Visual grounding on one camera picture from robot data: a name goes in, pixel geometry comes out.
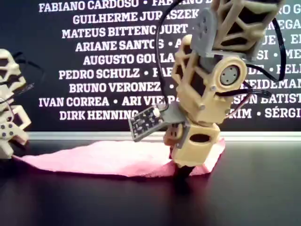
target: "white strip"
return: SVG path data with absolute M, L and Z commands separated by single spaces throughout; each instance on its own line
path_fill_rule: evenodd
M 130 132 L 28 132 L 30 140 L 132 140 Z M 155 132 L 143 141 L 162 141 Z M 221 132 L 226 141 L 301 141 L 301 132 Z

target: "pink cloth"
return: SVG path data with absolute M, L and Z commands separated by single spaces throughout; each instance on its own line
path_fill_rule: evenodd
M 224 140 L 213 146 L 205 164 L 191 175 L 209 173 L 225 148 Z M 13 156 L 40 170 L 126 177 L 168 177 L 174 173 L 169 147 L 163 143 L 99 141 L 52 154 Z

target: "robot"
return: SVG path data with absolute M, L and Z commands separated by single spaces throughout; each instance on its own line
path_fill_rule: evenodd
M 181 0 L 175 1 L 164 18 Z M 260 70 L 273 81 L 284 79 L 286 53 L 275 16 L 283 0 L 213 0 L 210 8 L 200 10 L 191 35 L 182 39 L 175 54 L 172 78 L 179 101 L 159 103 L 128 120 L 132 138 L 140 141 L 166 128 L 164 144 L 170 147 L 176 174 L 187 177 L 194 167 L 204 164 L 219 141 L 218 124 L 241 108 L 251 95 L 270 98 L 266 90 L 253 89 L 245 82 L 247 67 Z M 277 33 L 281 70 L 279 79 L 251 63 L 256 60 L 265 30 L 273 23 Z M 158 71 L 162 71 L 157 57 Z M 164 80 L 159 76 L 164 97 Z M 234 96 L 246 97 L 230 112 Z
M 12 105 L 13 97 L 26 84 L 19 64 L 5 49 L 0 49 L 0 63 L 0 159 L 10 159 L 14 153 L 10 142 L 27 143 L 24 129 L 31 120 L 21 105 Z

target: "black table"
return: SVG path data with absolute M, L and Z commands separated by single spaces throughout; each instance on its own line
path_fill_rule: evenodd
M 32 141 L 30 154 L 92 141 Z M 0 167 L 2 226 L 299 226 L 301 143 L 228 142 L 210 176 L 56 174 Z

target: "black cable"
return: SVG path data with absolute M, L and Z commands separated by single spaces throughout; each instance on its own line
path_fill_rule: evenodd
M 34 67 L 34 68 L 36 68 L 36 69 L 38 69 L 38 70 L 40 70 L 40 71 L 42 72 L 42 77 L 41 77 L 41 79 L 40 79 L 40 85 L 42 84 L 42 82 L 44 81 L 44 78 L 45 78 L 45 71 L 44 71 L 44 69 L 41 68 L 39 65 L 37 65 L 36 63 L 34 63 L 34 62 L 32 62 L 32 61 L 27 61 L 27 59 L 25 58 L 25 56 L 24 56 L 24 59 L 17 59 L 18 57 L 20 57 L 20 56 L 22 56 L 22 55 L 24 55 L 22 52 L 17 52 L 17 53 L 15 53 L 15 54 L 13 55 L 13 58 L 14 58 L 14 60 L 15 60 L 15 62 L 16 62 L 17 64 L 25 64 L 25 67 L 24 67 L 24 69 L 23 69 L 23 71 L 22 71 L 22 74 L 20 74 L 20 75 L 18 75 L 18 76 L 15 76 L 13 79 L 11 79 L 11 80 L 9 80 L 9 81 L 0 82 L 0 85 L 8 85 L 8 84 L 11 83 L 11 82 L 18 81 L 18 79 L 19 79 L 20 77 L 22 77 L 22 75 L 24 74 L 24 72 L 25 72 L 25 70 L 26 70 L 26 68 L 27 68 L 28 65 L 30 65 L 30 66 L 32 66 L 32 67 Z M 21 94 L 23 94 L 23 93 L 29 91 L 29 90 L 32 89 L 33 87 L 34 87 L 34 83 L 31 83 L 31 84 L 29 84 L 29 85 L 26 85 L 23 89 L 22 89 L 22 88 L 19 88 L 18 90 L 16 90 L 16 91 L 14 92 L 14 94 L 13 94 L 11 97 L 9 97 L 9 98 L 7 98 L 7 99 L 5 99 L 5 100 L 3 100 L 3 101 L 0 101 L 0 104 L 5 103 L 5 102 L 7 102 L 7 101 L 9 101 L 9 100 L 11 100 L 11 99 L 14 99 L 16 96 L 19 96 L 19 95 L 21 95 Z
M 281 57 L 279 78 L 276 79 L 270 73 L 268 73 L 266 70 L 264 70 L 263 68 L 261 68 L 259 66 L 252 65 L 252 64 L 246 64 L 246 66 L 260 71 L 262 74 L 264 74 L 268 79 L 272 80 L 273 82 L 279 82 L 279 81 L 282 81 L 285 77 L 286 50 L 285 50 L 282 33 L 281 33 L 281 30 L 280 30 L 280 26 L 277 22 L 277 19 L 274 18 L 272 20 L 272 22 L 273 22 L 273 25 L 274 25 L 274 28 L 275 28 L 275 32 L 276 32 L 276 36 L 277 36 L 277 40 L 278 40 L 278 44 L 279 44 L 280 57 Z M 224 92 L 224 93 L 219 93 L 218 95 L 221 96 L 221 97 L 230 97 L 230 96 L 236 96 L 236 95 L 242 95 L 242 94 L 252 94 L 252 95 L 254 94 L 254 95 L 257 95 L 259 97 L 267 98 L 267 99 L 272 96 L 272 93 L 267 91 L 267 90 L 252 89 L 250 84 L 248 84 L 245 81 L 244 81 L 244 85 L 247 86 L 248 88 L 247 89 L 232 90 L 232 91 L 228 91 L 228 92 Z
M 279 50 L 280 50 L 280 74 L 279 74 L 279 78 L 276 79 L 274 76 L 272 76 L 266 70 L 264 70 L 263 68 L 258 67 L 256 65 L 246 64 L 246 66 L 250 67 L 250 68 L 253 68 L 253 69 L 256 69 L 257 71 L 260 71 L 268 79 L 270 79 L 270 80 L 272 80 L 274 82 L 279 82 L 279 81 L 282 81 L 284 79 L 284 77 L 285 77 L 286 50 L 285 50 L 282 33 L 281 33 L 281 30 L 280 30 L 280 26 L 279 26 L 279 24 L 277 22 L 277 19 L 274 18 L 272 22 L 273 22 L 273 25 L 274 25 L 274 28 L 275 28 L 275 32 L 276 32 L 276 36 L 277 36 L 277 41 L 278 41 L 278 44 L 279 44 Z
M 155 55 L 156 55 L 156 65 L 158 68 L 158 77 L 159 77 L 159 81 L 160 81 L 160 86 L 161 86 L 161 92 L 162 95 L 164 97 L 164 101 L 165 101 L 165 108 L 161 111 L 165 111 L 168 109 L 169 107 L 169 103 L 168 103 L 168 98 L 167 95 L 165 93 L 165 80 L 163 77 L 163 70 L 162 70 L 162 66 L 161 66 L 161 61 L 160 61 L 160 55 L 159 55 L 159 33 L 161 30 L 161 26 L 165 20 L 165 18 L 167 17 L 167 15 L 171 12 L 171 10 L 173 10 L 174 7 L 176 7 L 177 5 L 179 5 L 183 0 L 176 0 L 174 1 L 169 7 L 168 9 L 163 13 L 163 15 L 161 16 L 161 18 L 159 19 L 158 22 L 158 26 L 157 26 L 157 30 L 156 30 L 156 38 L 155 38 Z

